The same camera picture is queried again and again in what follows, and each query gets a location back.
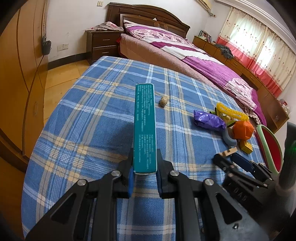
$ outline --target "metal bolt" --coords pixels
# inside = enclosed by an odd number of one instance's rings
[[[78,184],[78,186],[84,186],[86,184],[86,180],[85,179],[79,179],[77,184]]]
[[[180,173],[177,170],[170,171],[170,175],[173,176],[173,177],[177,177],[177,176],[179,176],[179,174]]]
[[[205,180],[205,184],[208,185],[208,186],[213,186],[214,185],[214,181],[212,179],[209,179],[208,178],[208,179]]]
[[[235,230],[237,230],[239,228],[239,224],[238,223],[235,223],[232,228],[235,229]]]
[[[114,176],[114,177],[118,177],[120,174],[121,174],[121,172],[118,171],[118,170],[114,170],[114,171],[111,172],[111,175]]]

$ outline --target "ceiling molding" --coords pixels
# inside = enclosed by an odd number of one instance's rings
[[[294,53],[296,53],[296,40],[292,35],[291,31],[286,26],[283,26],[277,19],[275,19],[269,13],[265,12],[263,9],[257,7],[253,3],[248,2],[247,0],[216,1],[233,6],[255,17],[263,24],[265,24],[267,27],[269,27],[272,31],[274,31],[294,51]]]

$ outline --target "rectangular box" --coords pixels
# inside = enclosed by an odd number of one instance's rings
[[[154,85],[136,85],[133,169],[137,174],[157,171]]]

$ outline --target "floor tile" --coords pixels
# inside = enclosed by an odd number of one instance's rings
[[[43,126],[45,126],[45,124],[46,124],[46,122],[47,122],[48,119],[49,119],[49,118],[43,120]]]
[[[78,68],[79,74],[82,75],[84,71],[89,68],[89,63],[86,60],[81,60],[76,62],[76,66]]]
[[[65,93],[72,87],[77,79],[73,79],[61,84],[55,85],[53,87],[45,89],[44,92],[44,115],[43,119],[50,117],[53,110],[56,108],[57,104]]]
[[[66,64],[47,73],[45,89],[80,77],[76,63]]]

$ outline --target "pink bed sheet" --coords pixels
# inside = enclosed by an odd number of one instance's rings
[[[175,56],[164,52],[163,50],[152,46],[149,43],[136,39],[130,35],[122,34],[120,40],[120,52],[128,59],[138,60],[141,62],[157,65],[163,68],[171,69],[199,80],[212,88],[218,89],[205,76],[182,62]]]

